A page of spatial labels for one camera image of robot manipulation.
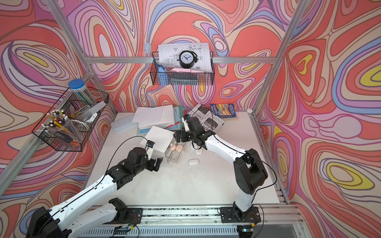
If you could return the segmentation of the white drawer cabinet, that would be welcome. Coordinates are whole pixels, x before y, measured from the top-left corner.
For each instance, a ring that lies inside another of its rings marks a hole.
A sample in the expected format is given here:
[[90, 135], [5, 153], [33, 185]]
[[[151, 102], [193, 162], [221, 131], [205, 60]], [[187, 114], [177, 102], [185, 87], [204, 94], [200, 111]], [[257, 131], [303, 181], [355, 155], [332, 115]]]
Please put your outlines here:
[[165, 152], [174, 138], [173, 134], [173, 131], [153, 126], [149, 132], [144, 135], [147, 140], [154, 142], [153, 153], [151, 156], [153, 159], [166, 158]]

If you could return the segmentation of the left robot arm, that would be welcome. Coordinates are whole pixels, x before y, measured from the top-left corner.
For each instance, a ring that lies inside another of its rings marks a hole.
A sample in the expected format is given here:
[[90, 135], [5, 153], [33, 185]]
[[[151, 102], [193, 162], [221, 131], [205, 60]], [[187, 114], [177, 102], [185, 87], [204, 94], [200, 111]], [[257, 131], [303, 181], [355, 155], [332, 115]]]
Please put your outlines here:
[[113, 198], [88, 212], [96, 202], [114, 193], [144, 170], [159, 171], [162, 158], [152, 159], [152, 148], [135, 147], [127, 158], [108, 169], [100, 179], [74, 197], [52, 208], [41, 207], [32, 214], [28, 238], [78, 238], [87, 231], [126, 215], [127, 206]]

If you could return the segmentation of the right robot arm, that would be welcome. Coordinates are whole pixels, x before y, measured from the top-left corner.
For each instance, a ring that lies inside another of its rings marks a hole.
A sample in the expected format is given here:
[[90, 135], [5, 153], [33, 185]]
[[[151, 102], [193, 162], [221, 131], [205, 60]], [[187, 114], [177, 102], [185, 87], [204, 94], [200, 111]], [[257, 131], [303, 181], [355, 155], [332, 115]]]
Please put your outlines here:
[[254, 149], [241, 149], [220, 138], [215, 132], [205, 130], [197, 117], [182, 117], [185, 137], [198, 147], [219, 155], [233, 165], [239, 187], [238, 197], [232, 207], [222, 207], [222, 217], [243, 222], [254, 208], [257, 191], [268, 178], [264, 162]]

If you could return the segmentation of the clear plastic drawer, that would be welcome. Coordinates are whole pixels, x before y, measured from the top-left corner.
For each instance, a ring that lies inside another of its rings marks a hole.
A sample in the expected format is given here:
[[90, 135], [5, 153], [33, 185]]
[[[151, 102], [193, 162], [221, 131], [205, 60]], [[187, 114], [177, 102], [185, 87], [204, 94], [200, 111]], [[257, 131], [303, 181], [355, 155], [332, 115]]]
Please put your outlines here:
[[[183, 146], [182, 152], [177, 152], [176, 150], [175, 151], [170, 151], [169, 148], [170, 148], [170, 146], [172, 144], [175, 144], [176, 146], [177, 145], [182, 145]], [[167, 163], [175, 163], [175, 164], [177, 164], [179, 162], [180, 158], [182, 157], [183, 153], [184, 153], [185, 147], [186, 147], [186, 143], [185, 142], [177, 143], [175, 141], [175, 139], [172, 139], [172, 141], [170, 142], [169, 146], [167, 147], [167, 149], [165, 151], [165, 157], [166, 157]]]

